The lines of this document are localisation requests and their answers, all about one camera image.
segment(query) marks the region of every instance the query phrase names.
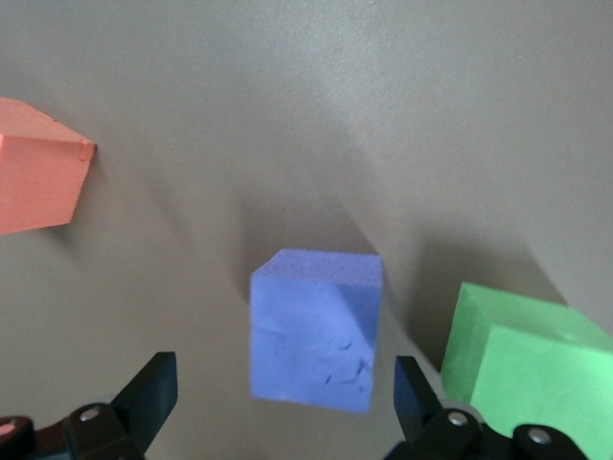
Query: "screw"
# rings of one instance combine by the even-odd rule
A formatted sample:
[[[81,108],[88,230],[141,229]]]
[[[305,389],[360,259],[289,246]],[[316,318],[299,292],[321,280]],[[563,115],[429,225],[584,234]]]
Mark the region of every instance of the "screw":
[[[537,444],[547,445],[552,443],[552,437],[544,429],[530,428],[528,436]]]
[[[468,423],[466,415],[464,415],[462,412],[449,412],[449,415],[447,415],[447,420],[455,426],[464,426]]]
[[[79,420],[81,420],[82,422],[87,422],[88,420],[92,420],[98,417],[98,414],[100,414],[100,409],[98,407],[90,407],[89,409],[81,412],[81,414],[79,415]]]
[[[6,436],[7,434],[11,434],[15,430],[15,426],[17,425],[16,420],[11,420],[5,424],[0,425],[0,436]]]

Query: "black plastic mount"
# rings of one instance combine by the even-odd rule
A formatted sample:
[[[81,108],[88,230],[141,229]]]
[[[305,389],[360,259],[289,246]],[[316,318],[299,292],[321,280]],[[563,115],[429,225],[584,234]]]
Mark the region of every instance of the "black plastic mount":
[[[386,460],[587,460],[549,426],[521,425],[507,438],[468,412],[443,408],[411,356],[397,357],[394,406],[405,441]]]
[[[158,353],[111,404],[85,405],[38,431],[28,417],[0,417],[0,459],[143,460],[177,396],[176,355]]]

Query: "red foam block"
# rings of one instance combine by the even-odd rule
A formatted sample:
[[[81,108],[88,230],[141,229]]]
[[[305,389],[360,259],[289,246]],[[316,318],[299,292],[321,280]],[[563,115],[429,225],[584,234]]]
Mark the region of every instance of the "red foam block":
[[[96,144],[0,98],[0,234],[70,222]]]

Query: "gray surface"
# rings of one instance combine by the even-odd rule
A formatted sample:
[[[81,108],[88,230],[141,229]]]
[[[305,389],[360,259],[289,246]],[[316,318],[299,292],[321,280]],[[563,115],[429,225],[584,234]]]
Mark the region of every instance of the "gray surface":
[[[0,238],[0,412],[169,349],[150,459],[380,458],[403,331],[439,362],[463,279],[613,332],[610,2],[0,3],[0,94],[99,144],[71,225]],[[383,257],[367,417],[248,397],[248,275],[287,246]]]

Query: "foam block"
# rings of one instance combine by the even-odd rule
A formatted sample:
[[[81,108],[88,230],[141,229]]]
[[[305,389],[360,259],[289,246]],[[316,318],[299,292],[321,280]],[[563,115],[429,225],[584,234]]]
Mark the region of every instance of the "foam block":
[[[95,149],[32,106],[0,98],[0,234],[70,222]]]
[[[383,269],[376,255],[284,249],[251,278],[251,394],[367,412]]]
[[[590,459],[612,458],[613,338],[578,310],[463,284],[442,377],[506,436],[552,426]]]

